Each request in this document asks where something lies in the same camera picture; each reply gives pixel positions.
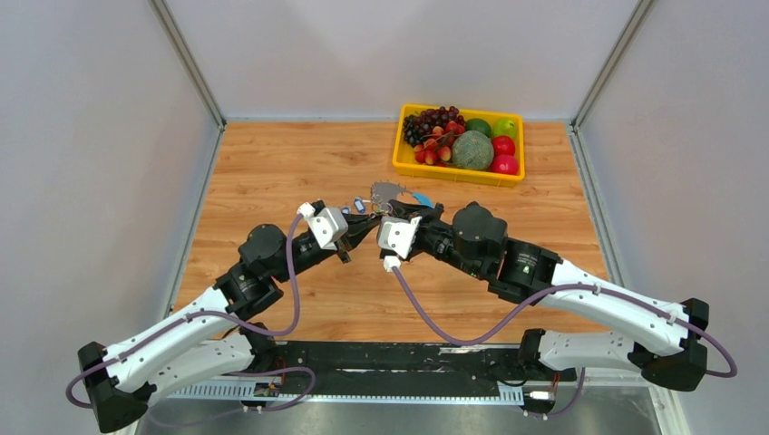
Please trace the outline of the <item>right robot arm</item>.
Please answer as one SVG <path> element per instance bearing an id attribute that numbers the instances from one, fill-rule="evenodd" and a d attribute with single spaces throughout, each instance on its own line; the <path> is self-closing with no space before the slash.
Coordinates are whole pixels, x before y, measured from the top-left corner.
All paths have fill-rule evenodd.
<path id="1" fill-rule="evenodd" d="M 707 303 L 668 302 L 596 277 L 541 246 L 508 235 L 507 223 L 472 202 L 449 223 L 443 208 L 391 200 L 378 243 L 388 269 L 427 254 L 488 285 L 518 309 L 541 305 L 578 314 L 605 333 L 525 332 L 518 353 L 523 374 L 571 368 L 639 373 L 646 381 L 692 392 L 706 375 L 707 349 L 699 342 L 709 321 Z"/>

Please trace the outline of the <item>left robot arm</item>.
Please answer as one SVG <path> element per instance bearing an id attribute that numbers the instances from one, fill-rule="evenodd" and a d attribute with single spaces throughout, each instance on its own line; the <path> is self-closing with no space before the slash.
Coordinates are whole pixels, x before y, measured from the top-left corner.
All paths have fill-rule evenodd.
<path id="1" fill-rule="evenodd" d="M 276 332 L 252 318 L 277 302 L 289 283 L 298 293 L 299 273 L 332 256 L 342 262 L 381 222 L 376 214 L 348 214 L 318 200 L 302 204 L 289 231 L 255 226 L 238 249 L 238 261 L 191 303 L 118 343 L 90 342 L 77 352 L 80 374 L 67 385 L 67 400 L 93 412 L 102 434 L 140 420 L 169 394 L 196 382 L 250 369 L 270 373 L 277 364 Z"/>

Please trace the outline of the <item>metal key organizer blue handle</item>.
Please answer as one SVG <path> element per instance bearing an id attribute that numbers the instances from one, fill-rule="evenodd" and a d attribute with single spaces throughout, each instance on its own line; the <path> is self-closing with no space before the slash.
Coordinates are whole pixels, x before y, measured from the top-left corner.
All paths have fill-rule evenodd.
<path id="1" fill-rule="evenodd" d="M 408 196 L 419 205 L 430 208 L 434 207 L 434 203 L 424 194 L 412 191 L 397 183 L 377 181 L 370 186 L 371 201 L 382 207 L 391 200 L 399 199 L 401 196 Z"/>

